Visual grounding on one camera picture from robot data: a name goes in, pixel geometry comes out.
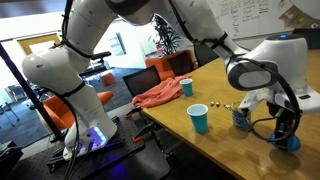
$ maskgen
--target ceiling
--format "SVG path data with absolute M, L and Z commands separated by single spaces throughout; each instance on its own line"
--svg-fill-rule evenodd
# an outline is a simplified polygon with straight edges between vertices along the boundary
M 0 18 L 64 11 L 66 0 L 0 0 Z

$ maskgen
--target black pole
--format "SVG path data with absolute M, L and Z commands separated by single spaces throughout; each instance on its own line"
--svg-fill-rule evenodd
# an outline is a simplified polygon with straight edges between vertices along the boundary
M 61 131 L 54 124 L 51 117 L 49 116 L 47 111 L 44 109 L 42 103 L 38 100 L 37 96 L 33 93 L 28 83 L 24 80 L 22 74 L 20 73 L 16 65 L 12 62 L 12 60 L 10 59 L 9 55 L 7 54 L 6 50 L 3 48 L 1 43 L 0 43 L 0 56 L 2 57 L 4 62 L 7 64 L 8 68 L 10 69 L 14 77 L 18 80 L 19 84 L 24 89 L 28 97 L 31 99 L 35 108 L 39 111 L 39 113 L 42 115 L 44 120 L 47 122 L 48 126 L 50 127 L 54 135 L 56 137 L 62 136 Z

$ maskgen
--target orange chair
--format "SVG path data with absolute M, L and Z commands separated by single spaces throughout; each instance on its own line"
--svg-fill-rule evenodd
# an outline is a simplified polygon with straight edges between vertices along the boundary
M 113 97 L 111 91 L 97 93 L 101 104 L 105 105 Z M 43 101 L 43 106 L 53 120 L 54 124 L 59 130 L 70 128 L 74 122 L 74 117 L 65 105 L 57 96 L 52 96 Z

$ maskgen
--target whiteboard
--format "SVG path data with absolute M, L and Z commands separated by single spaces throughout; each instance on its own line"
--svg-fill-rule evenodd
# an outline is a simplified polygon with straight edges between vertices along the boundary
M 305 14 L 303 22 L 313 18 L 320 28 L 319 0 L 207 0 L 220 27 L 232 39 L 292 31 L 299 28 L 280 19 L 292 8 Z

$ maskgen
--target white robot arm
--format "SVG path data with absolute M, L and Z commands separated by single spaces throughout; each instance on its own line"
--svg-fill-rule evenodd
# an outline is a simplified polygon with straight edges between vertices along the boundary
M 94 89 L 84 84 L 78 74 L 87 68 L 95 46 L 115 18 L 120 16 L 131 24 L 144 25 L 154 14 L 164 18 L 180 35 L 193 43 L 205 43 L 211 47 L 224 60 L 229 82 L 234 88 L 250 91 L 268 87 L 268 93 L 262 93 L 265 97 L 259 97 L 288 108 L 287 97 L 282 94 L 281 86 L 276 84 L 271 73 L 245 60 L 254 59 L 280 72 L 292 89 L 301 91 L 301 94 L 315 95 L 306 98 L 308 106 L 304 112 L 320 109 L 319 104 L 313 103 L 319 100 L 319 95 L 307 87 L 305 81 L 307 48 L 304 39 L 273 37 L 248 52 L 220 29 L 206 1 L 75 0 L 70 18 L 64 22 L 63 44 L 27 56 L 22 66 L 29 80 L 64 96 L 73 106 L 79 118 L 79 139 L 83 147 L 79 155 L 87 151 L 86 147 L 92 139 L 95 139 L 92 150 L 103 147 L 117 127 L 105 114 Z M 243 101 L 240 108 L 248 111 L 253 111 L 258 104 L 253 106 L 244 102 L 249 101 Z M 72 126 L 65 139 L 65 159 L 71 157 L 76 127 L 76 124 Z

